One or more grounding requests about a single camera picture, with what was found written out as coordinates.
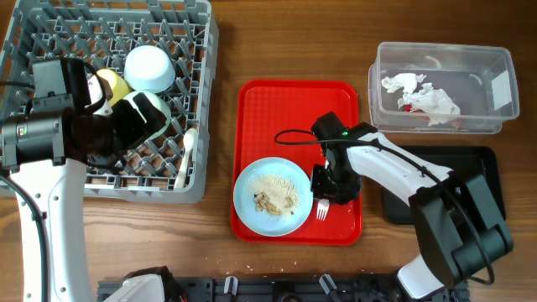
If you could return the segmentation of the white plastic fork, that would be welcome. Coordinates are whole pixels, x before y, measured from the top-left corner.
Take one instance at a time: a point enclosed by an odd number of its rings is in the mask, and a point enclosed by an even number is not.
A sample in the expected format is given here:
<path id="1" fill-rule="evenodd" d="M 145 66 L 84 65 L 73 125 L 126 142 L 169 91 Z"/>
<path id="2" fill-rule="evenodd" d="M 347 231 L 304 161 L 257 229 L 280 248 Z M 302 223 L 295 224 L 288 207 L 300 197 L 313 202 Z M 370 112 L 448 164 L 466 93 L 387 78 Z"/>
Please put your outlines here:
<path id="1" fill-rule="evenodd" d="M 318 200 L 316 207 L 316 219 L 319 221 L 324 221 L 327 217 L 329 209 L 330 201 L 328 201 L 327 199 Z"/>

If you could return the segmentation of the yellow plastic cup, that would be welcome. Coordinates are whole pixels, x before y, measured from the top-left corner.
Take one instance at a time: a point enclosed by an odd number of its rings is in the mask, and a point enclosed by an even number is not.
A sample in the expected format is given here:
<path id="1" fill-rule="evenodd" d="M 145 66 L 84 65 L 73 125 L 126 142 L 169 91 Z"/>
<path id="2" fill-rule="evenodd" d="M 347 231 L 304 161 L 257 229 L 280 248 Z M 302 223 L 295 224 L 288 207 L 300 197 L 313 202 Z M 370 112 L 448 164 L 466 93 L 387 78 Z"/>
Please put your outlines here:
<path id="1" fill-rule="evenodd" d="M 107 86 L 105 88 L 107 102 L 111 107 L 132 91 L 128 83 L 113 70 L 100 69 L 96 74 L 102 79 L 103 84 Z"/>

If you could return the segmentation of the food scraps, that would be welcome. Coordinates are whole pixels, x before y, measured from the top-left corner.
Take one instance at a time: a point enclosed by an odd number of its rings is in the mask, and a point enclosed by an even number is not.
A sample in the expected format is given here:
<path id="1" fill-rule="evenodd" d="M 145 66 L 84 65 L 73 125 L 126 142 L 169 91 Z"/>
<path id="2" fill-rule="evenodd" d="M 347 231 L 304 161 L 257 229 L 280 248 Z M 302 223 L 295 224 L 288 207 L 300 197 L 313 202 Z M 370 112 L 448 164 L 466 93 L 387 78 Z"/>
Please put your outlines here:
<path id="1" fill-rule="evenodd" d="M 249 180 L 255 210 L 271 216 L 293 216 L 301 199 L 294 183 L 277 174 L 262 174 Z"/>

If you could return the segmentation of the light blue plate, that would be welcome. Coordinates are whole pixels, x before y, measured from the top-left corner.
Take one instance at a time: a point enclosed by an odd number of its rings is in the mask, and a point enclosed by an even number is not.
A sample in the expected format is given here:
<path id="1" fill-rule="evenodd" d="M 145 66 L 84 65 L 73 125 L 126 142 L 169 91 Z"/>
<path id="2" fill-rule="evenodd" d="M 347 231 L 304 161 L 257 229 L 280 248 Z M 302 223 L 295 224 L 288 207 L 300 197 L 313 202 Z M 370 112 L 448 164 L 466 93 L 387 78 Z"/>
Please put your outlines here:
<path id="1" fill-rule="evenodd" d="M 233 207 L 238 220 L 265 237 L 298 230 L 313 209 L 310 178 L 294 162 L 277 157 L 259 159 L 237 177 Z"/>

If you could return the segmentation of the light blue bowl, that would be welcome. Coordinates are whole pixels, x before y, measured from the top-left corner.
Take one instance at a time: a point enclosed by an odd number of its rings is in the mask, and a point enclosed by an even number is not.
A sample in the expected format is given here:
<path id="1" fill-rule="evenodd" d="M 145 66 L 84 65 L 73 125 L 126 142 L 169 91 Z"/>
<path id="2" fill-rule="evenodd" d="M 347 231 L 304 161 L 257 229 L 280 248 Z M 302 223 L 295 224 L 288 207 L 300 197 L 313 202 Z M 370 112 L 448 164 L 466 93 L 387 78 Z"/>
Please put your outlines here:
<path id="1" fill-rule="evenodd" d="M 152 45 L 131 50 L 125 60 L 124 80 L 135 91 L 160 93 L 175 81 L 175 70 L 169 56 Z"/>

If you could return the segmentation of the green bowl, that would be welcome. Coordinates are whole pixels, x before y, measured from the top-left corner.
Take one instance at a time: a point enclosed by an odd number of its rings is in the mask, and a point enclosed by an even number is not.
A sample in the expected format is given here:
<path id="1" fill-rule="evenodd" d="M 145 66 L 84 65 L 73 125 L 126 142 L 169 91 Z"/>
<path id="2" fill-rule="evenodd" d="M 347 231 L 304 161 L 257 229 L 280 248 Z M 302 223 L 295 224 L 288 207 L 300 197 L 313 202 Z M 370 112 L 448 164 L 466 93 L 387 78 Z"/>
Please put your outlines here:
<path id="1" fill-rule="evenodd" d="M 132 106 L 134 109 L 136 109 L 138 112 L 139 112 L 139 108 L 138 106 L 135 104 L 134 102 L 134 97 L 138 94 L 143 94 L 144 96 L 146 96 L 149 100 L 149 102 L 156 108 L 158 109 L 159 111 L 161 111 L 165 117 L 166 117 L 166 121 L 165 121 L 165 124 L 164 126 L 159 130 L 159 131 L 156 131 L 155 133 L 153 133 L 149 139 L 155 139 L 157 138 L 158 136 L 162 135 L 166 129 L 168 128 L 168 126 L 170 125 L 170 122 L 171 122 L 171 110 L 169 109 L 168 105 L 166 104 L 166 102 L 164 102 L 160 97 L 158 97 L 156 94 L 154 94 L 153 92 L 150 92 L 150 91 L 133 91 L 133 92 L 130 92 L 128 93 L 124 99 L 127 100 Z"/>

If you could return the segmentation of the red snack wrapper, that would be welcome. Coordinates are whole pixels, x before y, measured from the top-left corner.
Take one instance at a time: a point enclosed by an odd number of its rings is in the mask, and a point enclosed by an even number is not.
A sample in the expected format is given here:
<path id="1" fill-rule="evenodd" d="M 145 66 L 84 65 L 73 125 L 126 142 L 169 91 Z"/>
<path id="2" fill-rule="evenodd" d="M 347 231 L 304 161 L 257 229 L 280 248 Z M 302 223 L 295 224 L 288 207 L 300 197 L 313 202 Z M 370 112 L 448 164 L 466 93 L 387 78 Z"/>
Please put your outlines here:
<path id="1" fill-rule="evenodd" d="M 403 105 L 403 110 L 404 112 L 409 112 L 411 114 L 423 113 L 422 110 L 416 109 L 412 107 L 411 105 Z M 416 116 L 416 118 L 419 120 L 430 122 L 430 118 L 426 116 Z M 445 125 L 450 125 L 451 127 L 459 128 L 462 125 L 462 122 L 459 121 L 458 119 L 454 119 L 449 122 L 445 122 Z"/>

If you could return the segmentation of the white napkin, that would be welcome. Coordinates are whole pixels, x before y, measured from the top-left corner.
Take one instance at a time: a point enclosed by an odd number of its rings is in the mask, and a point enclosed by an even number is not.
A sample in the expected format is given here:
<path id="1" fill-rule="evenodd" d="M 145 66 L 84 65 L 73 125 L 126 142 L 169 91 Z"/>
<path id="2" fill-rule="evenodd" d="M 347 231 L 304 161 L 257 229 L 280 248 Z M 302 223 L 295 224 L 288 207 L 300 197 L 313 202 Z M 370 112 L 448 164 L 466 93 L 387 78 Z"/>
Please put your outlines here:
<path id="1" fill-rule="evenodd" d="M 430 82 L 425 83 L 426 75 L 415 73 L 399 73 L 394 77 L 385 76 L 381 80 L 387 93 L 403 92 L 397 100 L 398 109 L 403 105 L 411 105 L 427 113 L 430 118 L 428 126 L 444 124 L 457 119 L 461 109 L 443 89 L 436 89 Z"/>

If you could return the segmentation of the white plastic spoon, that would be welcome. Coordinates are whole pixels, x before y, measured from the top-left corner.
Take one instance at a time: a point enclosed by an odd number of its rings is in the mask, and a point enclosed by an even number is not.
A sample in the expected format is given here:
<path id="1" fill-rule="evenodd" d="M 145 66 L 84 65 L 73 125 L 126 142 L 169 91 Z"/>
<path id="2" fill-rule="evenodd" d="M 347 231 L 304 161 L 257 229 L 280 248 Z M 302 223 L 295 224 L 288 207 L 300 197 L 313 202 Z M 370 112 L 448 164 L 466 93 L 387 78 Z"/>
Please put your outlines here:
<path id="1" fill-rule="evenodd" d="M 174 188 L 179 189 L 185 186 L 185 179 L 188 172 L 188 165 L 191 152 L 196 143 L 197 130 L 195 128 L 189 128 L 183 136 L 184 155 L 180 162 L 180 167 L 175 178 Z"/>

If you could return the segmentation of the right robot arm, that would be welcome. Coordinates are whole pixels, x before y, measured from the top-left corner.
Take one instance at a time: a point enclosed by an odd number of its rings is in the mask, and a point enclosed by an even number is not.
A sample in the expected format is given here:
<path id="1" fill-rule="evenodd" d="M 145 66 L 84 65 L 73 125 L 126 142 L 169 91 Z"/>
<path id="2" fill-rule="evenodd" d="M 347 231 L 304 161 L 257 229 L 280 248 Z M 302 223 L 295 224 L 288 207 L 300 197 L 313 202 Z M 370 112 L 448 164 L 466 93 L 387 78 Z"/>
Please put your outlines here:
<path id="1" fill-rule="evenodd" d="M 311 131 L 326 160 L 313 168 L 316 198 L 346 204 L 358 198 L 362 177 L 379 183 L 410 209 L 420 253 L 396 273 L 399 294 L 423 299 L 462 281 L 477 281 L 514 240 L 490 186 L 480 172 L 456 172 L 391 143 L 372 125 L 346 127 L 334 112 Z"/>

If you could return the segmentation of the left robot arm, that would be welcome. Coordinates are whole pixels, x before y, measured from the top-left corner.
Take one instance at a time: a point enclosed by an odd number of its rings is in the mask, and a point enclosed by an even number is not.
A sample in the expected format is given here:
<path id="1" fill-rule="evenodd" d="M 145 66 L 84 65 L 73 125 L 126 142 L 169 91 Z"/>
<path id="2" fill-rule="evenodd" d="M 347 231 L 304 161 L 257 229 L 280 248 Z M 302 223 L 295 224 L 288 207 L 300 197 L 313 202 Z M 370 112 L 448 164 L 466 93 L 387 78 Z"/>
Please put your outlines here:
<path id="1" fill-rule="evenodd" d="M 91 100 L 84 60 L 33 65 L 34 98 L 1 123 L 2 181 L 18 200 L 26 301 L 93 301 L 86 261 L 83 195 L 86 170 L 118 172 L 117 161 L 169 123 L 145 95 Z"/>

